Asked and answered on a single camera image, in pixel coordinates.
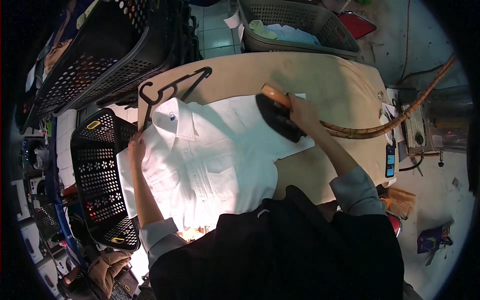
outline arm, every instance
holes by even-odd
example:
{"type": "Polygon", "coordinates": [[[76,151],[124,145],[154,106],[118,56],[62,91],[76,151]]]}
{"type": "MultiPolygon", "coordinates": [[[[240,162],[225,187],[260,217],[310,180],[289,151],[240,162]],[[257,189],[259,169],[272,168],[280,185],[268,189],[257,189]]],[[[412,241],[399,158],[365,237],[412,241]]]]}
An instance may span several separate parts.
{"type": "Polygon", "coordinates": [[[288,95],[292,101],[290,119],[327,154],[338,176],[345,175],[358,166],[348,154],[318,121],[317,108],[307,100],[293,94],[288,95]]]}
{"type": "Polygon", "coordinates": [[[289,94],[290,119],[325,152],[338,175],[330,187],[342,210],[353,216],[384,215],[377,190],[367,173],[318,121],[317,108],[309,101],[289,94]]]}
{"type": "Polygon", "coordinates": [[[132,171],[133,193],[140,223],[140,240],[148,255],[148,269],[163,254],[182,247],[187,242],[178,234],[172,218],[164,219],[155,202],[152,191],[142,172],[145,157],[145,143],[142,134],[137,132],[128,144],[130,170],[132,171]]]}
{"type": "Polygon", "coordinates": [[[140,227],[143,228],[147,224],[162,221],[164,218],[142,172],[142,160],[145,157],[145,142],[140,136],[140,132],[133,135],[132,140],[128,144],[128,155],[130,157],[130,171],[132,172],[133,192],[135,195],[138,221],[140,227]]]}
{"type": "Polygon", "coordinates": [[[75,280],[75,278],[77,277],[78,274],[80,274],[81,271],[82,271],[81,267],[75,267],[70,272],[68,272],[67,275],[65,275],[63,280],[67,285],[69,285],[70,283],[72,283],[72,281],[75,280]]]}

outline brown cloth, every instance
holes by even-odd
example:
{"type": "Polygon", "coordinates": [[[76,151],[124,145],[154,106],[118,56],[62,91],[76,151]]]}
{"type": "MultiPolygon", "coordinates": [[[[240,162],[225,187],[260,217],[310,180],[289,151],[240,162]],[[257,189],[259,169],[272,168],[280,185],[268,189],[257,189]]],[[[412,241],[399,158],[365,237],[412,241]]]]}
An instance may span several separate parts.
{"type": "Polygon", "coordinates": [[[50,52],[45,56],[45,74],[49,74],[50,71],[52,71],[60,56],[62,56],[71,42],[72,39],[70,38],[64,42],[58,43],[58,45],[53,46],[52,49],[50,49],[50,52]]]}
{"type": "Polygon", "coordinates": [[[65,30],[65,27],[70,21],[72,12],[75,9],[76,4],[77,4],[77,0],[70,0],[70,2],[68,2],[67,4],[67,7],[65,8],[65,11],[67,13],[67,16],[65,17],[65,21],[63,21],[63,23],[60,25],[60,28],[58,29],[57,34],[55,35],[52,49],[50,49],[50,52],[45,56],[45,60],[44,60],[45,74],[49,74],[50,71],[52,71],[53,67],[59,60],[60,56],[65,52],[65,50],[68,48],[68,45],[72,41],[72,39],[68,39],[64,42],[60,42],[60,39],[61,39],[61,36],[63,35],[63,31],[65,30]]]}
{"type": "Polygon", "coordinates": [[[113,290],[113,278],[128,264],[133,252],[115,251],[98,257],[88,269],[88,276],[105,293],[107,299],[113,290]]]}

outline green cloth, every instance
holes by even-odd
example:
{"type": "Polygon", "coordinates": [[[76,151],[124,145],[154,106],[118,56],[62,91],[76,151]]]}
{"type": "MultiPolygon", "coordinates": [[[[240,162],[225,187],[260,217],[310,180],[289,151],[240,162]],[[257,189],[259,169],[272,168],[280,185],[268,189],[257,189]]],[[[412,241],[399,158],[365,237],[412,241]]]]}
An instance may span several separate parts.
{"type": "Polygon", "coordinates": [[[84,13],[82,13],[78,19],[77,19],[77,29],[80,29],[82,25],[85,23],[85,20],[87,19],[88,15],[92,12],[93,8],[95,5],[98,3],[98,0],[95,0],[90,4],[90,6],[87,7],[84,13]]]}
{"type": "Polygon", "coordinates": [[[248,24],[248,27],[257,35],[269,39],[278,39],[276,33],[270,30],[266,30],[264,24],[260,20],[253,20],[248,24]]]}

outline hand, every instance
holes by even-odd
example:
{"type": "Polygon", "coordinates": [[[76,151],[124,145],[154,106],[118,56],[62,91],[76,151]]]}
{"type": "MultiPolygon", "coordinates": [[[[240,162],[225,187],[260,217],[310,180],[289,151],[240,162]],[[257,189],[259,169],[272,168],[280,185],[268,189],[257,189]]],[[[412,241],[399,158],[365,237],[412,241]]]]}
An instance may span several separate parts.
{"type": "Polygon", "coordinates": [[[306,99],[288,93],[288,97],[292,102],[292,110],[290,112],[290,120],[292,120],[307,135],[322,128],[318,118],[317,108],[306,99]]]}
{"type": "Polygon", "coordinates": [[[142,133],[135,133],[128,143],[128,156],[130,157],[130,169],[142,167],[142,160],[145,157],[145,142],[141,138],[142,133]]]}

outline shirt cuff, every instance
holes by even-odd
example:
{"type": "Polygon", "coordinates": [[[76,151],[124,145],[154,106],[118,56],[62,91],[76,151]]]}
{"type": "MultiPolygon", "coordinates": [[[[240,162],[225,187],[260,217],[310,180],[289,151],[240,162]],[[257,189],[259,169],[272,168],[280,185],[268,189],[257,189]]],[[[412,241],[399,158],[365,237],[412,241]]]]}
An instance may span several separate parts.
{"type": "Polygon", "coordinates": [[[153,222],[140,229],[139,237],[147,252],[149,270],[160,256],[187,244],[177,231],[173,218],[153,222]]]}
{"type": "Polygon", "coordinates": [[[330,187],[346,214],[385,215],[377,189],[362,167],[357,166],[349,173],[333,179],[330,187]]]}
{"type": "Polygon", "coordinates": [[[176,233],[178,230],[177,225],[173,222],[173,218],[166,220],[156,221],[147,224],[140,228],[138,233],[140,240],[145,248],[146,252],[150,251],[159,240],[163,239],[170,233],[176,233]]]}

